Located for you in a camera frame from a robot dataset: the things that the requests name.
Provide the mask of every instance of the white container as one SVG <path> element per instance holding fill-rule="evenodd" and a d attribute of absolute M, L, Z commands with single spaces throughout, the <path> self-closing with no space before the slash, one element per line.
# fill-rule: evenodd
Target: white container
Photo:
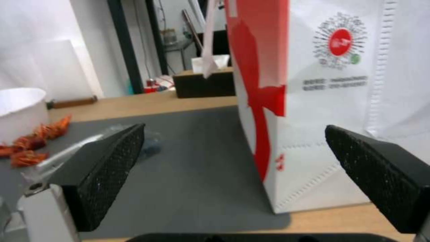
<path fill-rule="evenodd" d="M 48 124 L 46 92 L 38 88 L 0 90 L 0 143 L 33 133 L 40 124 Z"/>

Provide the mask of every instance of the paper shopping bag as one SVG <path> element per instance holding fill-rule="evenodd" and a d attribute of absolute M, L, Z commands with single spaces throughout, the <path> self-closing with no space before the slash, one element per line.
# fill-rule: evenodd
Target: paper shopping bag
<path fill-rule="evenodd" d="M 410 151 L 429 154 L 417 145 L 427 136 L 413 133 L 430 128 L 430 52 L 409 46 L 429 36 L 428 8 L 423 0 L 226 1 L 240 119 L 275 213 L 368 201 L 328 148 L 328 124 L 412 140 Z M 407 28 L 416 30 L 407 36 Z"/>

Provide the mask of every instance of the cable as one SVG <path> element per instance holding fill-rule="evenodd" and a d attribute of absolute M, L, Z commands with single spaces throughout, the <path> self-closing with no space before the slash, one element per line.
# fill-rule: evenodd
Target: cable
<path fill-rule="evenodd" d="M 163 4 L 161 3 L 161 0 L 158 0 L 158 3 L 160 4 L 160 10 L 161 10 L 161 13 L 163 14 L 163 21 L 164 21 L 164 30 L 163 30 L 163 33 L 165 34 L 166 33 L 166 29 L 167 29 L 167 25 L 166 25 L 166 14 L 165 14 L 165 12 L 164 12 L 164 7 L 163 7 Z M 167 67 L 173 72 L 173 74 L 175 75 L 176 74 L 176 72 L 173 70 L 173 68 L 170 66 L 170 64 L 169 64 L 169 62 L 167 61 L 167 57 L 166 57 L 166 64 L 167 64 Z"/>
<path fill-rule="evenodd" d="M 145 50 L 145 44 L 143 43 L 143 34 L 142 34 L 142 30 L 140 29 L 140 21 L 139 21 L 139 16 L 138 16 L 138 13 L 137 13 L 137 5 L 136 5 L 136 0 L 133 0 L 133 5 L 134 5 L 134 8 L 135 8 L 135 15 L 136 15 L 136 21 L 137 21 L 137 24 L 138 24 L 138 29 L 139 29 L 139 35 L 140 35 L 140 42 L 142 43 L 142 48 L 143 48 L 143 56 L 144 56 L 144 58 L 145 58 L 145 68 L 146 68 L 146 71 L 147 71 L 147 73 L 148 73 L 148 78 L 151 78 L 151 73 L 149 72 L 149 68 L 148 68 L 148 59 L 147 59 L 147 57 L 146 57 L 146 50 Z"/>
<path fill-rule="evenodd" d="M 167 80 L 167 79 L 165 79 L 165 78 L 163 78 L 163 77 L 157 77 L 157 78 L 160 78 L 160 79 L 162 79 L 162 80 L 165 80 L 165 81 L 167 81 L 168 83 L 170 83 L 170 84 L 174 84 L 171 80 Z"/>
<path fill-rule="evenodd" d="M 169 69 L 173 72 L 173 74 L 174 75 L 176 75 L 176 72 L 173 70 L 173 68 L 169 65 L 169 63 L 167 62 L 167 60 L 166 60 L 166 63 L 167 63 L 167 66 L 169 67 Z"/>
<path fill-rule="evenodd" d="M 158 0 L 158 3 L 160 4 L 161 13 L 163 14 L 163 21 L 164 21 L 164 31 L 166 31 L 166 14 L 164 12 L 163 4 L 161 3 L 161 0 Z"/>

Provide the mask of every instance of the gray mat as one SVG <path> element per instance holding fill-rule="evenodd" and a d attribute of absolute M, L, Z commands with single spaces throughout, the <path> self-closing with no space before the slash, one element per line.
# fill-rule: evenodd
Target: gray mat
<path fill-rule="evenodd" d="M 281 229 L 258 178 L 237 107 L 74 123 L 49 144 L 61 150 L 114 124 L 144 122 L 161 135 L 161 151 L 138 161 L 100 227 L 83 239 L 152 232 L 236 232 Z M 0 161 L 0 194 L 19 197 L 19 172 Z"/>

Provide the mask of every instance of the metal pole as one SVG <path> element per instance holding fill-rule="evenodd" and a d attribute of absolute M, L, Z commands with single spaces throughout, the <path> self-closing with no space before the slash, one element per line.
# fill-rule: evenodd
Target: metal pole
<path fill-rule="evenodd" d="M 123 57 L 126 63 L 127 72 L 130 77 L 133 93 L 143 93 L 142 78 L 140 76 L 139 66 L 137 64 L 136 55 L 134 53 L 133 44 L 121 1 L 107 0 L 107 4 L 109 5 L 109 10 L 115 25 L 115 30 L 117 31 L 118 40 L 123 52 Z"/>
<path fill-rule="evenodd" d="M 160 29 L 158 28 L 158 20 L 155 15 L 154 0 L 145 0 L 148 10 L 149 23 L 151 25 L 152 35 L 154 37 L 155 49 L 157 50 L 158 61 L 163 75 L 169 75 L 167 69 L 167 60 L 164 53 L 164 46 L 161 41 Z"/>

